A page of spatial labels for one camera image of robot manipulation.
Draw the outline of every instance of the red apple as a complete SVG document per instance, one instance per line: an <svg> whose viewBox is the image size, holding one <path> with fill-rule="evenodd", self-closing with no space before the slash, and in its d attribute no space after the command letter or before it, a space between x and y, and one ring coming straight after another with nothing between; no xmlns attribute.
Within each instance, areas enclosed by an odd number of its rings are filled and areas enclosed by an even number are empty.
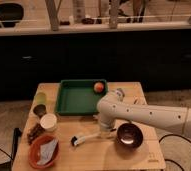
<svg viewBox="0 0 191 171"><path fill-rule="evenodd" d="M94 91L96 93L101 93L104 90L104 84L102 82L97 82L94 84Z"/></svg>

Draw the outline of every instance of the green plastic tray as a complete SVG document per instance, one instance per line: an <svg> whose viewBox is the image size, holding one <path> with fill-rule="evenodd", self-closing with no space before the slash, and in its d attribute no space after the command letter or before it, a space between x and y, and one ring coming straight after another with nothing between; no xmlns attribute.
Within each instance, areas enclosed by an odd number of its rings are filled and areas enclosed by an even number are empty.
<svg viewBox="0 0 191 171"><path fill-rule="evenodd" d="M94 92L94 84L105 85L101 93ZM104 79L95 80L62 80L56 101L56 113L59 115L92 115L98 113L96 106L100 98L108 91Z"/></svg>

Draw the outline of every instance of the white paper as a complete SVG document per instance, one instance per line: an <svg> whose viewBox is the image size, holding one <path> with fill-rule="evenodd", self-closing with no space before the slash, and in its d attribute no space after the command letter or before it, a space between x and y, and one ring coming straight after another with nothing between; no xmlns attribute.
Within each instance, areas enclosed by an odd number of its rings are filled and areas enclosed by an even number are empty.
<svg viewBox="0 0 191 171"><path fill-rule="evenodd" d="M40 146L40 160L37 162L38 165L45 165L51 160L57 143L58 140L53 139L49 143Z"/></svg>

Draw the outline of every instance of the black cabinet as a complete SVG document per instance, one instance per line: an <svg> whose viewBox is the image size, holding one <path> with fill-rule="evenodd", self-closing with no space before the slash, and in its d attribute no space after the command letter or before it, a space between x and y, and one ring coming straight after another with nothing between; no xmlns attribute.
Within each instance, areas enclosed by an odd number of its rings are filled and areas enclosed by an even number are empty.
<svg viewBox="0 0 191 171"><path fill-rule="evenodd" d="M40 82L95 78L191 88L191 29L0 36L0 99L31 99Z"/></svg>

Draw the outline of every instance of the bowl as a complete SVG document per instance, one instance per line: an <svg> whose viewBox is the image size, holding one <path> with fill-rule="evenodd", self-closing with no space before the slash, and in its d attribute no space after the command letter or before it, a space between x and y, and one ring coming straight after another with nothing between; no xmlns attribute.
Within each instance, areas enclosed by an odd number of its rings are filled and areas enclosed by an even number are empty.
<svg viewBox="0 0 191 171"><path fill-rule="evenodd" d="M125 147L138 148L143 142L143 134L136 125L124 123L117 130L117 139Z"/></svg>
<svg viewBox="0 0 191 171"><path fill-rule="evenodd" d="M55 137L53 137L51 135L41 135L33 141L33 143L30 146L29 154L28 154L29 164L33 168L45 169L54 164L55 160L57 159L58 153L59 153L59 142L56 145L56 148L53 152L53 156L52 156L51 160L48 163L46 163L45 165L37 164L37 162L40 160L40 146L52 141L53 139L55 139Z"/></svg>

